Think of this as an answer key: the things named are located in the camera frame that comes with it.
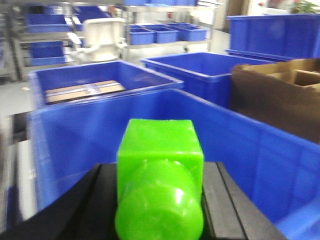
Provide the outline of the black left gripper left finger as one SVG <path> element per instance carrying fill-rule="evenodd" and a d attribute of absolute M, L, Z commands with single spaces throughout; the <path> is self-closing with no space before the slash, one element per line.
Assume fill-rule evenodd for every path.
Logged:
<path fill-rule="evenodd" d="M 117 240 L 117 165 L 96 164 L 70 190 L 2 240 Z"/>

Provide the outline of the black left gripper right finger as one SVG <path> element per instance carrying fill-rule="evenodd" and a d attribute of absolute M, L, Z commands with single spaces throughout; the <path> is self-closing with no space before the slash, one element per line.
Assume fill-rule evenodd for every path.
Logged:
<path fill-rule="evenodd" d="M 201 206 L 202 240 L 285 240 L 251 202 L 222 162 L 205 162 Z"/>

